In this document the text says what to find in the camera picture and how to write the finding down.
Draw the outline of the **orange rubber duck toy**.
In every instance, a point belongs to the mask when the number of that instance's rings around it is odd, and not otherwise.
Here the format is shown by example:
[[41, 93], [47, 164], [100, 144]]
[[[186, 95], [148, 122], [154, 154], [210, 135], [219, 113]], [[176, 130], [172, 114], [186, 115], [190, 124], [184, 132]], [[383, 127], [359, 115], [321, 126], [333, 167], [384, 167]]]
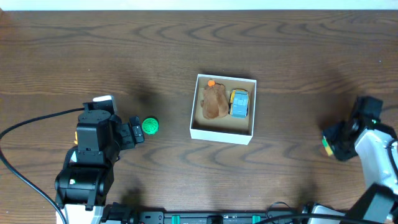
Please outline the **orange rubber duck toy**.
[[74, 144], [78, 145], [78, 135], [77, 132], [75, 131], [75, 140], [74, 140]]

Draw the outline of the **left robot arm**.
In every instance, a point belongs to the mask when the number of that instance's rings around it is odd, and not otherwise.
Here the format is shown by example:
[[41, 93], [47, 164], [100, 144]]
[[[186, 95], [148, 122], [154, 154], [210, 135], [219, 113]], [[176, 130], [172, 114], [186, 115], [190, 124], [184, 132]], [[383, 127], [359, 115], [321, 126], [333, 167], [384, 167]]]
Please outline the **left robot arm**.
[[76, 127], [77, 145], [55, 179], [56, 203], [68, 223], [131, 223], [122, 206], [107, 205], [119, 154], [144, 142], [138, 116], [123, 123], [106, 110], [84, 110]]

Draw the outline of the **multicolour puzzle cube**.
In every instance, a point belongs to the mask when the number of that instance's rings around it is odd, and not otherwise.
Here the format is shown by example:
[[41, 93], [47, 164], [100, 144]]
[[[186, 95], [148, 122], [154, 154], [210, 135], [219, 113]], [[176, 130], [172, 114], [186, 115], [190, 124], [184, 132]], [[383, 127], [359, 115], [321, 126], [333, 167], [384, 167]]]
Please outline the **multicolour puzzle cube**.
[[332, 151], [332, 149], [331, 149], [331, 147], [330, 147], [330, 145], [329, 145], [329, 143], [328, 143], [326, 138], [322, 139], [322, 144], [323, 144], [323, 147], [325, 149], [326, 154], [328, 156], [332, 156], [333, 155], [333, 151]]

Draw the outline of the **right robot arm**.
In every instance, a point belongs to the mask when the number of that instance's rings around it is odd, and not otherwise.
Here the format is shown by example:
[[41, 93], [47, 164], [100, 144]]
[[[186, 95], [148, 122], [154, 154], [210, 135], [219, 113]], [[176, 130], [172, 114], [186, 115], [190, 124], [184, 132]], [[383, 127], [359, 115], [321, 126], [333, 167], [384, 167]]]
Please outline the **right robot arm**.
[[346, 121], [322, 131], [328, 155], [339, 161], [358, 157], [366, 184], [365, 193], [345, 213], [320, 204], [307, 209], [307, 223], [342, 223], [347, 218], [397, 223], [397, 134], [380, 120], [382, 100], [357, 97]]

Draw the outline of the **green round disc toy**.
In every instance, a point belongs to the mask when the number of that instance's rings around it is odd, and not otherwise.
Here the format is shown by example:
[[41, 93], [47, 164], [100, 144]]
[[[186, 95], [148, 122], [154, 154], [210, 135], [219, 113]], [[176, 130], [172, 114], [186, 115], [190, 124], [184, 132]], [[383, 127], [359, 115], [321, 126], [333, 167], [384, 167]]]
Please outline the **green round disc toy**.
[[156, 134], [159, 130], [158, 120], [155, 118], [146, 118], [142, 122], [142, 130], [148, 135]]

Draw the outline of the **yellow grey toy truck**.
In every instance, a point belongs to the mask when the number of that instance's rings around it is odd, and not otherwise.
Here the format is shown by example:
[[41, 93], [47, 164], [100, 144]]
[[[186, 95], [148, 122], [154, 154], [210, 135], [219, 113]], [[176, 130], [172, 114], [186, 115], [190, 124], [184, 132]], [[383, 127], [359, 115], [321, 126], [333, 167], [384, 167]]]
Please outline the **yellow grey toy truck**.
[[249, 92], [233, 89], [229, 99], [229, 114], [234, 118], [245, 118], [249, 110]]

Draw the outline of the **brown plush bear toy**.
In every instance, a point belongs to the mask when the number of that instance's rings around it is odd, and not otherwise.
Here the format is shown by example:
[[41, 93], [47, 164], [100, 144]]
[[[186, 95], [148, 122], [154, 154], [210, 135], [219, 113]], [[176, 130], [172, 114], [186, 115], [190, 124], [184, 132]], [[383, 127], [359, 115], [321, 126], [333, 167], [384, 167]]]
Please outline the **brown plush bear toy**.
[[229, 111], [225, 86], [212, 79], [208, 80], [203, 90], [201, 107], [205, 119], [224, 118]]

